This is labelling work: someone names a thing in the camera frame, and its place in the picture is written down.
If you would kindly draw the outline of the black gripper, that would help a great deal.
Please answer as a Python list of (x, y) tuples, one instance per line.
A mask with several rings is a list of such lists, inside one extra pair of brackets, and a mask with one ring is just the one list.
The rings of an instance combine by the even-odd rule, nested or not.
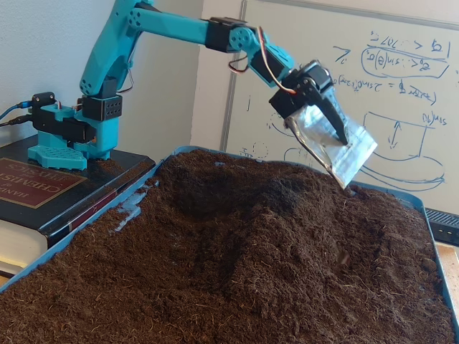
[(328, 90), (333, 85), (330, 73), (318, 60), (291, 70), (281, 85), (293, 93), (278, 90), (270, 105), (286, 118), (285, 126), (297, 141), (345, 189), (377, 148), (376, 141), (345, 116), (335, 92)]

